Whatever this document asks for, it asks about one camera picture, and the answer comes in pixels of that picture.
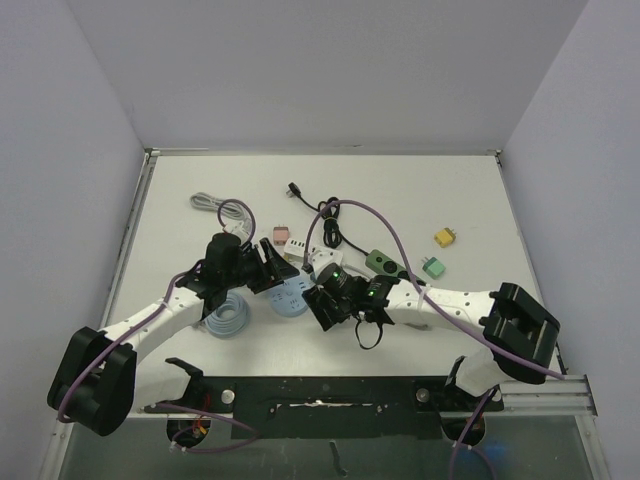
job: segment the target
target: black plug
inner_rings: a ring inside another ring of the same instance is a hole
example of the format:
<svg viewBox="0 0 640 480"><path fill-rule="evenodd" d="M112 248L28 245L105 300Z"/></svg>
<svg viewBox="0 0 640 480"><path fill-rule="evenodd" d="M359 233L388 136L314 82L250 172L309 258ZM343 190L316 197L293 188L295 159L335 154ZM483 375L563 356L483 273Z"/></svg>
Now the black plug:
<svg viewBox="0 0 640 480"><path fill-rule="evenodd" d="M289 184L289 190L287 191L287 197L298 197L300 198L300 195L302 194L302 192L300 191L300 189L298 188L298 186L291 182Z"/></svg>

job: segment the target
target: white wall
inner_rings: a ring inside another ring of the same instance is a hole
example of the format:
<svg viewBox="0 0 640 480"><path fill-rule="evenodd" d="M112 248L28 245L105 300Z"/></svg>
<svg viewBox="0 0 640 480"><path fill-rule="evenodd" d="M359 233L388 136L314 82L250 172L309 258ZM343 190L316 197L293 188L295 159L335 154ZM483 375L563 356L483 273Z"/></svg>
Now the white wall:
<svg viewBox="0 0 640 480"><path fill-rule="evenodd" d="M1 11L0 478L30 479L57 364L104 307L143 152L62 0Z"/></svg>
<svg viewBox="0 0 640 480"><path fill-rule="evenodd" d="M505 149L568 366L589 374L613 478L640 475L640 2L591 0Z"/></svg>
<svg viewBox="0 0 640 480"><path fill-rule="evenodd" d="M68 3L146 146L484 153L586 0Z"/></svg>

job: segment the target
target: metal bolt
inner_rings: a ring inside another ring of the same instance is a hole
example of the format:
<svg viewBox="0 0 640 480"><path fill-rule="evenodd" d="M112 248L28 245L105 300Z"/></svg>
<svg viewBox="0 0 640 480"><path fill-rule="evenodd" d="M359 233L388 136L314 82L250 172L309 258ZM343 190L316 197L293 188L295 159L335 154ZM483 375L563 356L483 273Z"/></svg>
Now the metal bolt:
<svg viewBox="0 0 640 480"><path fill-rule="evenodd" d="M224 403L225 405L231 405L235 398L236 394L233 390L224 390L222 392L222 395L220 395L220 400L222 400L222 403Z"/></svg>
<svg viewBox="0 0 640 480"><path fill-rule="evenodd" d="M429 390L426 388L419 388L416 392L416 398L420 403L427 403L429 401Z"/></svg>

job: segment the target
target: white power strip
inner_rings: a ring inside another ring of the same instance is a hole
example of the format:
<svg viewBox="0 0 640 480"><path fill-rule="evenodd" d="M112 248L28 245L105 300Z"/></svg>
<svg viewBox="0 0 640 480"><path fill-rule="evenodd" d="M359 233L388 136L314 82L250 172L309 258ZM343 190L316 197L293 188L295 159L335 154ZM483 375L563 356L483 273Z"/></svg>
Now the white power strip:
<svg viewBox="0 0 640 480"><path fill-rule="evenodd" d="M305 242L301 240L296 240L295 238L288 239L287 243L284 244L285 259L295 262L302 262L304 260L305 246ZM329 263L342 265L344 254L332 248L319 245L311 245L311 247L309 248L309 256L313 269L322 270Z"/></svg>

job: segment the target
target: green power strip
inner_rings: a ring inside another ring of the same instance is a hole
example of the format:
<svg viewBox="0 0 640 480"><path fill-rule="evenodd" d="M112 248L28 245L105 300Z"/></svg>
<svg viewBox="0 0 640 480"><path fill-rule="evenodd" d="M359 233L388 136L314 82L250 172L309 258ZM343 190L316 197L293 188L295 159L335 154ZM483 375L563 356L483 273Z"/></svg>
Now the green power strip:
<svg viewBox="0 0 640 480"><path fill-rule="evenodd" d="M380 250L371 250L364 264L378 275L403 278L409 280L409 273L398 262L392 260Z"/></svg>

